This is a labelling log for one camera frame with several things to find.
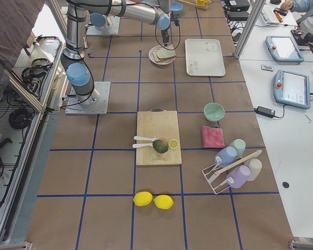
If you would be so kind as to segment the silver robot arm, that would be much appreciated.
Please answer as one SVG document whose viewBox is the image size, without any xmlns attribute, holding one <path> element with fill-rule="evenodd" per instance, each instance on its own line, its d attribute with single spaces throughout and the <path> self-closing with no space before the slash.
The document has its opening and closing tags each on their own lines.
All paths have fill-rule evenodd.
<svg viewBox="0 0 313 250">
<path fill-rule="evenodd" d="M 111 27 L 112 20 L 105 15 L 92 12 L 89 16 L 90 23 L 95 26 L 97 30 L 103 31 Z"/>
<path fill-rule="evenodd" d="M 94 79 L 84 62 L 85 25 L 87 14 L 117 16 L 154 25 L 167 30 L 170 21 L 170 1 L 67 1 L 66 47 L 61 63 L 72 85 L 77 104 L 86 107 L 97 98 Z"/>
</svg>

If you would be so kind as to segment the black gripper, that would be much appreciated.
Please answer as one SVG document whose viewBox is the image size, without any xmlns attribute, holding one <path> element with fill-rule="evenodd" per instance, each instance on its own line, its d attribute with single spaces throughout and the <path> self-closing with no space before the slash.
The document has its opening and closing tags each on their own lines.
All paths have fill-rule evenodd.
<svg viewBox="0 0 313 250">
<path fill-rule="evenodd" d="M 162 42 L 164 43 L 163 45 L 165 47 L 169 46 L 169 34 L 168 34 L 168 29 L 162 30 L 161 31 L 162 35 Z"/>
</svg>

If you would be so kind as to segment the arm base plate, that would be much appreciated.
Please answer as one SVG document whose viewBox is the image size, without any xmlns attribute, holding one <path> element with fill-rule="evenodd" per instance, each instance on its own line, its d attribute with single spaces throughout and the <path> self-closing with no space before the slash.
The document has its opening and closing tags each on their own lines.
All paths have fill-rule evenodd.
<svg viewBox="0 0 313 250">
<path fill-rule="evenodd" d="M 70 95 L 65 107 L 66 115 L 106 115 L 109 102 L 111 83 L 105 81 L 95 81 L 94 90 L 91 96 L 83 102 L 89 95 L 76 95 L 75 90 L 71 87 Z"/>
<path fill-rule="evenodd" d="M 88 36 L 112 36 L 118 35 L 120 17 L 105 16 L 92 13 L 90 24 L 87 27 Z"/>
</svg>

